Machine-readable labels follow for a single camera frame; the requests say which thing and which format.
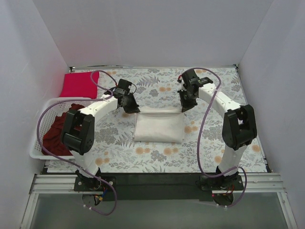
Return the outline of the white t shirt red print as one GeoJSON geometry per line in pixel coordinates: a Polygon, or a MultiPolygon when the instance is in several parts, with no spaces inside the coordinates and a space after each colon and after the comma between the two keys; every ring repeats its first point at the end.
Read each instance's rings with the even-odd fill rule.
{"type": "Polygon", "coordinates": [[[184,113],[179,107],[142,107],[135,114],[135,141],[182,143],[184,139],[184,113]]]}

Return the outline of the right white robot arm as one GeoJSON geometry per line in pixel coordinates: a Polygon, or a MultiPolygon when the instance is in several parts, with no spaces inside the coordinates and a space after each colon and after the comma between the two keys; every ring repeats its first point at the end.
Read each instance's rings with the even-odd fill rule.
{"type": "Polygon", "coordinates": [[[197,99],[207,102],[210,110],[213,108],[222,118],[222,138],[225,150],[222,160],[216,168],[214,175],[209,175],[201,168],[201,173],[208,178],[215,178],[220,189],[228,189],[233,184],[232,176],[241,169],[240,161],[244,151],[257,137],[257,127],[254,108],[247,104],[241,105],[220,91],[221,78],[213,71],[218,84],[208,78],[200,78],[196,73],[197,68],[183,72],[177,79],[182,88],[178,91],[182,112],[189,111],[197,106],[197,99]]]}

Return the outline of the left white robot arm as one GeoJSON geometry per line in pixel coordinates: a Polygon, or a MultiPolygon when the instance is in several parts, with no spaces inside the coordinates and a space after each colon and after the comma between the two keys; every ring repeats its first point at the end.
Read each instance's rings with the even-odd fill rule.
{"type": "Polygon", "coordinates": [[[61,143],[72,153],[79,174],[86,177],[85,185],[89,190],[96,191],[101,187],[101,178],[96,176],[99,167],[95,163],[91,148],[94,143],[95,124],[112,111],[122,107],[128,114],[140,112],[131,87],[134,84],[120,79],[118,85],[89,106],[70,110],[61,132],[61,143]]]}

